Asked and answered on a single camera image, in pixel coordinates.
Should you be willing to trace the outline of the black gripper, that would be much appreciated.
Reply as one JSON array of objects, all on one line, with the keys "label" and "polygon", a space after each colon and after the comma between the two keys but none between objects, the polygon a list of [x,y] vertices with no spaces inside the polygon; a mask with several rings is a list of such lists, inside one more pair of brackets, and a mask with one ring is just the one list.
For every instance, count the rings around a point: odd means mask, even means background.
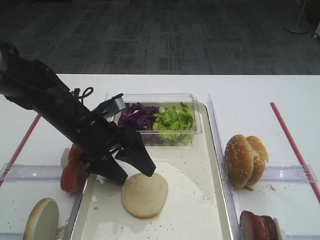
[{"label": "black gripper", "polygon": [[156,170],[138,131],[131,127],[118,128],[87,109],[63,110],[62,133],[83,150],[81,159],[85,164],[89,163],[87,172],[90,174],[122,185],[128,175],[115,158],[147,177],[151,177]]}]

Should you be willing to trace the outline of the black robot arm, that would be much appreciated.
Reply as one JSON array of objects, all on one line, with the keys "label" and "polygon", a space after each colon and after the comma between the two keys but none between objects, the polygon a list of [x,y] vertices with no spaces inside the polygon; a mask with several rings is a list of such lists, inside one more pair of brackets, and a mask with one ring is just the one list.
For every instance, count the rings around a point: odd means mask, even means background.
[{"label": "black robot arm", "polygon": [[131,127],[109,122],[125,108],[118,94],[89,110],[85,95],[70,90],[47,65],[26,60],[11,43],[0,46],[0,93],[26,110],[33,110],[82,150],[80,160],[88,172],[122,184],[127,173],[123,161],[147,177],[156,166],[149,156],[141,134]]}]

